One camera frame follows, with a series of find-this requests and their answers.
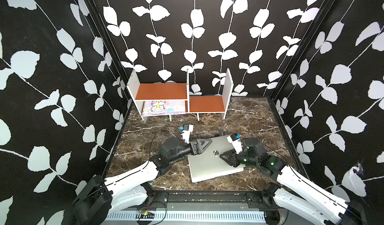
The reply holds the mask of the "silver laptop computer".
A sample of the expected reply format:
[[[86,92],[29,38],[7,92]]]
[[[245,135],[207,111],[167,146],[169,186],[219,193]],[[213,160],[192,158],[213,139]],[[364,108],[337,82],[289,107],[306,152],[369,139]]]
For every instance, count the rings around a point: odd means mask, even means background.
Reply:
[[[188,162],[193,183],[242,172],[245,165],[234,168],[220,158],[224,152],[232,150],[228,136],[212,138],[212,143],[200,155],[189,155]]]

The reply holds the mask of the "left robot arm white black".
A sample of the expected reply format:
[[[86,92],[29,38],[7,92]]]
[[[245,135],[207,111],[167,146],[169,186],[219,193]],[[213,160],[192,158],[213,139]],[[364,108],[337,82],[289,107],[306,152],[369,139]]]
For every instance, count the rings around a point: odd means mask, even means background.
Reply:
[[[100,225],[113,212],[142,205],[152,193],[145,183],[166,174],[185,157],[202,154],[212,142],[212,139],[189,143],[175,137],[167,139],[141,166],[110,178],[91,178],[73,201],[71,214],[78,225]]]

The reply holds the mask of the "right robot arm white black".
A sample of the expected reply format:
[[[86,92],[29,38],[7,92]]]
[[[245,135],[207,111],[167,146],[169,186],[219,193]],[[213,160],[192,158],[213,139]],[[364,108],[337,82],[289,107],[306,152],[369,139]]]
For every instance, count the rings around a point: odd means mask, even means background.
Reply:
[[[267,153],[256,138],[243,140],[240,135],[227,137],[233,150],[220,155],[232,167],[245,165],[274,180],[263,190],[264,203],[273,200],[314,225],[366,225],[364,207],[346,201],[322,189],[292,168],[284,159]]]

